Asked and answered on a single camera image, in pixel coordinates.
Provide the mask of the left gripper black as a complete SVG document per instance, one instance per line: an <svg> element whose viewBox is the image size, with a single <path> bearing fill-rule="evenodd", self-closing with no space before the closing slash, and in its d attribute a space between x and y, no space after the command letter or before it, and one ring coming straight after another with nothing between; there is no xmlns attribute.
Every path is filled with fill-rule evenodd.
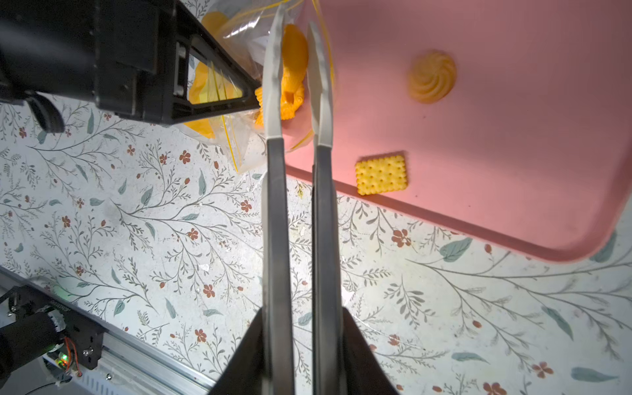
<svg viewBox="0 0 632 395"><path fill-rule="evenodd" d="M245 98L193 104L189 59L215 61ZM1 100L28 105L46 133L62 133L51 95L122 118L174 125L252 110L258 82L179 1L4 1Z"/></svg>

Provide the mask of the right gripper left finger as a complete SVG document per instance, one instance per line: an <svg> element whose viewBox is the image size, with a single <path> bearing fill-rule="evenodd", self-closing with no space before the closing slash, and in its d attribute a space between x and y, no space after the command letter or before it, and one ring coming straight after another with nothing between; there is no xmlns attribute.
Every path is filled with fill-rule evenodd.
<svg viewBox="0 0 632 395"><path fill-rule="evenodd" d="M260 309L224 372L208 394L261 395L263 355L263 314Z"/></svg>

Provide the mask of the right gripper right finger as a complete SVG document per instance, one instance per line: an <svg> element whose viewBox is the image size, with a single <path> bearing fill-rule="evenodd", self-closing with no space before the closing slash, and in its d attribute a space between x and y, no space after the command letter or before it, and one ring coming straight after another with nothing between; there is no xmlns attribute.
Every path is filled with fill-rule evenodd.
<svg viewBox="0 0 632 395"><path fill-rule="evenodd" d="M342 324L342 355L347 394L397 394L396 388L390 383L356 325L356 321L346 308L342 309Z"/></svg>

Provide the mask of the metal kitchen tongs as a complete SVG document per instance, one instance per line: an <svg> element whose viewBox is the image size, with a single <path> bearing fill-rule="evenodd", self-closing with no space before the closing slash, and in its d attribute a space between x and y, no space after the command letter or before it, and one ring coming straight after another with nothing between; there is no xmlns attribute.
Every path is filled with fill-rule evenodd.
<svg viewBox="0 0 632 395"><path fill-rule="evenodd" d="M266 394L296 389L294 329L310 324L313 392L344 394L343 323L337 195L332 179L333 77L329 38L312 23L307 31L309 64L307 100L311 108L314 164L311 207L299 211L288 203L286 147L281 131L281 44L286 3L280 3L271 26L263 65L263 121L268 172L263 178L263 345ZM294 305L298 277L291 266L296 238L311 242L312 307L300 318Z"/></svg>

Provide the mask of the yellow cookie pile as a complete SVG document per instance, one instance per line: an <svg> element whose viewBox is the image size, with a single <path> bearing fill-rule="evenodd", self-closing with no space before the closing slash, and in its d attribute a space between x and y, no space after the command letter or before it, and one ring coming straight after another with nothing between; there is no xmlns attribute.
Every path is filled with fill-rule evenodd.
<svg viewBox="0 0 632 395"><path fill-rule="evenodd" d="M283 75L281 79L281 118L293 119L304 103L304 79L308 68L308 43L301 30L293 25L285 26L282 43ZM189 90L189 101L200 104L225 99L235 99L241 91L225 77L221 70L199 63ZM215 139L224 128L237 121L244 121L250 132L263 131L263 115L260 110L223 117L205 118L187 122L186 126L205 138Z"/></svg>

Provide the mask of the clear resealable bag yellow zip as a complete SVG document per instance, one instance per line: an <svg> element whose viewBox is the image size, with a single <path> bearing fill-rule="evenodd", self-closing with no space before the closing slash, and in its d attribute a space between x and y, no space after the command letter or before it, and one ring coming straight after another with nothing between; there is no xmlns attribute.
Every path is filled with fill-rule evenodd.
<svg viewBox="0 0 632 395"><path fill-rule="evenodd" d="M313 21L319 24L323 34L324 46L331 47L329 32L322 14L322 7L318 1L286 1L285 25L297 26L306 37L307 25ZM235 59L248 76L255 82L260 82L263 73L264 52L270 35L270 27L277 13L279 1L212 1L207 13L196 12L202 25L213 38ZM227 70L215 61L193 59L189 69L193 76L189 79L189 90L193 85L195 69L199 64L221 70L225 77L241 91L241 96L235 99L245 98L246 90L239 85L239 80L230 77ZM306 75L304 79L304 98L307 92ZM261 109L263 96L261 90L256 91L256 107L252 110L240 110L233 114L256 112ZM212 101L200 104L217 103L224 100ZM311 128L309 110L305 103L296 111L293 119L283 120L283 133L286 136L286 152L297 151L308 146L314 139L314 131ZM237 121L224 128L224 133L218 138L210 139L194 132L186 126L180 126L180 131L201 143L217 146L218 150L225 154L230 166L237 172L244 172L262 164L265 160L266 147L264 130L261 133L250 132L246 129L244 121Z"/></svg>

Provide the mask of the square yellow cracker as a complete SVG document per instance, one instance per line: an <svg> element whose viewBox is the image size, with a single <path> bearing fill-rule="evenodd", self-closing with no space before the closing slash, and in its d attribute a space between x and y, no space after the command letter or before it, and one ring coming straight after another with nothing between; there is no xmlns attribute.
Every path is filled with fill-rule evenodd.
<svg viewBox="0 0 632 395"><path fill-rule="evenodd" d="M357 162L355 180L361 196L404 190L408 187L405 157L396 155Z"/></svg>

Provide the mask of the round swirl cookie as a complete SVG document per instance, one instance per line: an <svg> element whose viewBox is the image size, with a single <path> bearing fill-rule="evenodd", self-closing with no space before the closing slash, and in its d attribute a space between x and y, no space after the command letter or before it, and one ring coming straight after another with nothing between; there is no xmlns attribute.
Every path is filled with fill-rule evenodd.
<svg viewBox="0 0 632 395"><path fill-rule="evenodd" d="M408 93L423 104L446 97L457 81L457 67L446 53L431 51L416 59L408 74Z"/></svg>

